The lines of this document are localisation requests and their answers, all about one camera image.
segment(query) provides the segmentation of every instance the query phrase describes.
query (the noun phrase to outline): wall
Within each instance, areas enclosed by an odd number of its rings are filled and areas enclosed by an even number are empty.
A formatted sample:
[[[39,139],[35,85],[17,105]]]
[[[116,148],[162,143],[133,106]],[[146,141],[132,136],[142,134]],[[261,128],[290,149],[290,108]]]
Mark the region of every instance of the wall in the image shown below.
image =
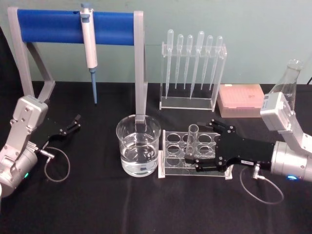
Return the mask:
[[[161,42],[168,29],[195,36],[202,30],[222,35],[228,59],[223,83],[276,83],[289,59],[306,61],[312,52],[310,0],[90,0],[96,11],[133,12],[145,16],[149,82],[160,81]],[[78,0],[2,0],[0,26],[12,48],[6,9],[79,10]],[[56,81],[89,81],[83,45],[41,43],[39,48]],[[100,82],[134,82],[133,48],[97,46]],[[30,60],[33,80],[41,80]],[[312,76],[309,59],[298,83]]]

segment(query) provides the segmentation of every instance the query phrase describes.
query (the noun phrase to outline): transfer pipette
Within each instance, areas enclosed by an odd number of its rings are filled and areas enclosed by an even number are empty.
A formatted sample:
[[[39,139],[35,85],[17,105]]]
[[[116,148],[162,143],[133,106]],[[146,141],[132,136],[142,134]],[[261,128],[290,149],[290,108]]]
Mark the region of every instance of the transfer pipette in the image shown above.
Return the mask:
[[[214,64],[213,64],[213,69],[211,71],[211,78],[210,78],[210,87],[209,90],[211,90],[211,85],[213,83],[214,77],[215,77],[215,69],[216,69],[216,63],[218,62],[218,57],[219,53],[221,51],[221,46],[222,46],[223,38],[222,36],[219,36],[216,39],[216,44],[215,44],[215,58],[214,58]]]
[[[82,3],[81,7],[83,8],[83,10],[80,11],[83,43],[86,52],[87,67],[91,74],[94,104],[96,105],[98,102],[96,86],[96,69],[98,66],[98,60],[93,23],[93,9],[91,9],[90,5],[87,3]]]
[[[196,42],[196,57],[195,57],[195,65],[194,65],[194,71],[193,71],[193,79],[192,79],[192,84],[191,84],[190,99],[191,99],[193,91],[194,91],[196,75],[197,75],[197,68],[198,68],[198,61],[199,61],[199,57],[200,57],[200,51],[201,51],[201,48],[203,46],[204,37],[205,37],[205,33],[203,31],[200,31],[198,33],[197,42]]]
[[[209,59],[209,56],[210,56],[211,46],[213,45],[213,40],[214,40],[213,36],[211,36],[211,35],[207,36],[207,42],[206,42],[206,54],[207,54],[207,57],[204,60],[204,67],[203,67],[203,73],[202,73],[202,76],[201,76],[201,87],[200,87],[200,89],[203,89],[203,84],[204,84],[206,71],[207,71],[208,59]]]
[[[176,66],[175,66],[175,88],[177,84],[177,78],[179,76],[179,68],[180,68],[180,58],[181,58],[181,52],[182,52],[182,46],[183,46],[183,35],[179,34],[177,36],[177,43],[176,43]]]
[[[166,76],[166,99],[169,90],[171,55],[173,47],[174,47],[174,31],[172,29],[169,29],[167,34],[168,61],[167,61],[167,76]]]
[[[186,61],[185,61],[185,68],[184,68],[184,89],[185,89],[187,71],[189,70],[192,46],[193,46],[193,36],[188,35],[187,41],[186,41]]]

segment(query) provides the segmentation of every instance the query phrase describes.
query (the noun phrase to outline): water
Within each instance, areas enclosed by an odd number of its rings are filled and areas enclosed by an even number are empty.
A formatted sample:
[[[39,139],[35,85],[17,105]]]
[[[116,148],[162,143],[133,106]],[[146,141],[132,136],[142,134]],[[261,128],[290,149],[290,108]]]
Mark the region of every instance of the water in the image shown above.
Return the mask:
[[[126,173],[134,177],[151,174],[158,165],[158,145],[149,134],[134,133],[124,139],[125,146],[120,146],[121,165]]]

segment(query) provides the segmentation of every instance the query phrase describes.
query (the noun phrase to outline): pink pipette tip box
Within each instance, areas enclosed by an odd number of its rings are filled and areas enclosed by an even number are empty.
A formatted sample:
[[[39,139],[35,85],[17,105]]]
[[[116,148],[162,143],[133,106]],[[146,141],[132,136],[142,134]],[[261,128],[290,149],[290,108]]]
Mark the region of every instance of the pink pipette tip box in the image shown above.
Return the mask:
[[[260,117],[263,98],[259,84],[221,84],[217,101],[224,118]]]

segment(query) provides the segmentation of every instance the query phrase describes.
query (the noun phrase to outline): black table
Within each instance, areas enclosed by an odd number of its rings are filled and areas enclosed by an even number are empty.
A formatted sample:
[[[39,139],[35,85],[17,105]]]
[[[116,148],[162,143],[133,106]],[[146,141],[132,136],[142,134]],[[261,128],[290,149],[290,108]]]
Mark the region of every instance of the black table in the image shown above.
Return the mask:
[[[35,82],[38,93],[42,83]],[[117,123],[134,109],[134,85],[99,83],[98,105],[93,105],[90,83],[58,82],[51,96],[48,116],[67,124],[81,114],[81,131],[62,143],[71,160],[71,173],[63,183],[48,181],[43,173],[46,161],[39,162],[29,177],[1,204],[0,233],[312,233],[312,183],[289,181],[263,174],[284,192],[276,206],[251,198],[241,187],[241,166],[234,166],[233,179],[196,176],[167,176],[157,172],[144,178],[127,175],[120,163]],[[271,85],[264,85],[264,92]],[[0,145],[10,130],[19,89],[2,85],[0,90]],[[304,132],[312,135],[312,87],[298,85],[296,113]],[[149,84],[146,113],[155,117],[162,129],[187,131],[197,121],[220,118],[219,112],[159,110],[159,84]],[[243,137],[282,140],[269,132],[260,118],[228,118]],[[58,166],[61,172],[66,165]],[[264,181],[253,181],[248,172],[246,186],[266,200],[279,199]]]

